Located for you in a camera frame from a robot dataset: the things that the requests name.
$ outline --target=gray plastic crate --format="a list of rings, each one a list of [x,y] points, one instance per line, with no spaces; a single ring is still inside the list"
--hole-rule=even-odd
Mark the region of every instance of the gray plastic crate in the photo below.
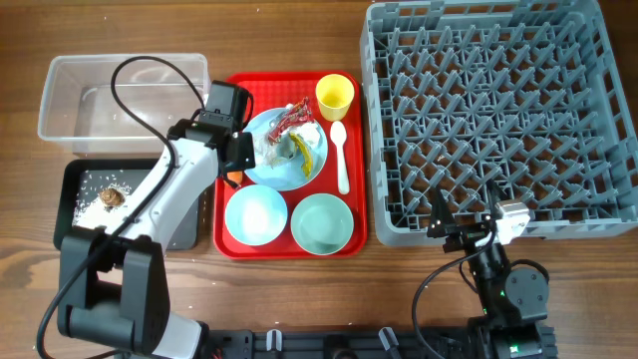
[[[457,221],[481,219],[489,179],[531,209],[525,236],[638,225],[638,142],[596,1],[375,4],[360,45],[384,244],[442,242],[434,185]]]

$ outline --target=wooden table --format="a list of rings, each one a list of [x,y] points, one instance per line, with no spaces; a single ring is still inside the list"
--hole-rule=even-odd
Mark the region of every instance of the wooden table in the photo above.
[[[141,5],[83,6],[80,0],[55,0],[72,5],[58,7],[41,2],[16,7],[0,0],[0,358],[36,356],[36,330],[58,288],[59,252],[52,233],[63,170],[74,157],[36,135],[42,89],[55,56],[199,52],[213,79],[243,71],[319,69],[341,69],[360,79],[359,36],[369,5],[137,0]],[[625,94],[637,110],[638,3],[602,5]],[[373,221],[370,210],[370,228]],[[233,262],[211,245],[207,225],[194,250],[168,254],[166,268],[172,310],[216,329],[409,329],[418,284],[457,256],[439,247],[386,247],[371,229],[365,248],[347,260]],[[537,260],[551,272],[548,324],[556,327],[561,358],[636,356],[637,233],[517,240],[507,248],[510,258]],[[478,299],[456,271],[432,284],[421,303],[424,324],[463,325],[480,314]],[[61,358],[104,349],[61,337],[55,324],[47,346]]]

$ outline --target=light blue bowl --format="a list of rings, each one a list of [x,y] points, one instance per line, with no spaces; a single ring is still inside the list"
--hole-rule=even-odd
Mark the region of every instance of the light blue bowl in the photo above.
[[[305,251],[328,255],[341,250],[352,237],[354,217],[339,197],[312,194],[297,204],[290,219],[292,236]]]
[[[288,207],[278,191],[261,184],[238,190],[228,201],[224,221],[230,234],[246,245],[273,241],[288,220]]]
[[[277,108],[262,112],[250,120],[244,131],[252,133],[253,138],[265,136],[270,130],[270,122],[285,110],[284,108]],[[301,170],[301,165],[303,165],[303,156],[301,154],[297,154],[291,161],[275,168],[266,165],[246,170],[246,175],[257,184],[264,184],[279,191],[294,190],[309,184],[319,175],[328,158],[326,133],[321,126],[318,126],[318,131],[320,140],[317,148],[313,151],[310,179],[307,179]]]

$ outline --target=green bowl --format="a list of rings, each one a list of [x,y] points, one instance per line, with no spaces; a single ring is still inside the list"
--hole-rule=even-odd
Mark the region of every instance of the green bowl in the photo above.
[[[339,197],[327,193],[304,198],[292,212],[290,228],[297,244],[315,255],[341,250],[352,237],[354,217]]]

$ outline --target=yellow cup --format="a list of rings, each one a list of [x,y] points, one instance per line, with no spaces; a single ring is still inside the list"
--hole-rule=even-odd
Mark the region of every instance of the yellow cup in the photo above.
[[[355,87],[347,77],[332,74],[319,80],[315,95],[323,118],[334,122],[346,117],[355,97]]]

